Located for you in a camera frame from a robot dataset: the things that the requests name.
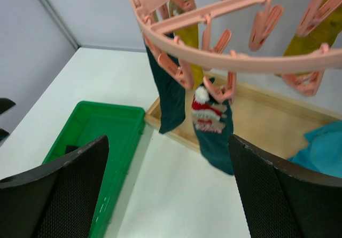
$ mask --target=blue towel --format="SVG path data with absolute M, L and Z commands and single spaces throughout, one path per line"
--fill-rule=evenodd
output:
M 333 122 L 304 135 L 309 145 L 290 162 L 342 178 L 342 121 Z

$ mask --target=white wall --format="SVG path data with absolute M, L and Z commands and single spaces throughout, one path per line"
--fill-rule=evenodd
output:
M 144 49 L 128 0 L 50 0 L 81 45 Z
M 38 0 L 0 0 L 0 97 L 17 103 L 0 128 L 13 131 L 74 52 Z
M 72 32 L 83 45 L 121 47 L 143 49 L 138 26 L 133 17 L 128 0 L 51 0 L 63 16 Z M 217 0 L 196 0 L 201 7 Z M 212 29 L 212 43 L 214 44 L 220 34 L 230 28 L 233 32 L 232 40 L 227 51 L 235 49 L 255 56 L 282 55 L 295 33 L 296 26 L 304 12 L 309 0 L 275 0 L 284 6 L 285 12 L 281 21 L 265 45 L 258 52 L 248 49 L 248 40 L 254 15 L 260 6 L 254 6 L 240 12 L 232 13 L 214 21 Z M 340 36 L 335 46 L 342 46 Z M 328 70 L 318 94 L 313 98 L 304 98 L 274 75 L 238 74 L 240 81 L 245 81 L 277 91 L 281 94 L 300 98 L 318 106 L 342 112 L 342 99 L 338 97 L 342 91 L 342 70 Z

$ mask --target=green plastic tray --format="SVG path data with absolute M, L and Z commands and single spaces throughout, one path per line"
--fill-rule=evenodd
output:
M 67 145 L 83 146 L 101 135 L 108 136 L 110 152 L 90 238 L 102 238 L 106 232 L 145 127 L 144 115 L 139 107 L 79 102 L 43 162 L 63 156 Z

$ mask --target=sock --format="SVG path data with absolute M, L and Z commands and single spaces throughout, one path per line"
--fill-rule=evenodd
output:
M 160 98 L 160 129 L 159 133 L 167 133 L 178 127 L 185 120 L 185 88 L 179 85 L 157 63 L 152 52 L 146 46 L 147 55 Z M 178 60 L 170 58 L 179 66 Z
M 192 122 L 203 157 L 213 167 L 234 175 L 228 148 L 234 126 L 228 101 L 218 104 L 200 84 L 193 97 Z

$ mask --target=white table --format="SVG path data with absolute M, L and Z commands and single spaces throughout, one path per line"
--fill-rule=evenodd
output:
M 79 101 L 140 106 L 158 93 L 145 53 L 79 49 L 0 147 L 0 179 L 42 163 Z M 250 237 L 235 179 L 145 129 L 106 237 Z

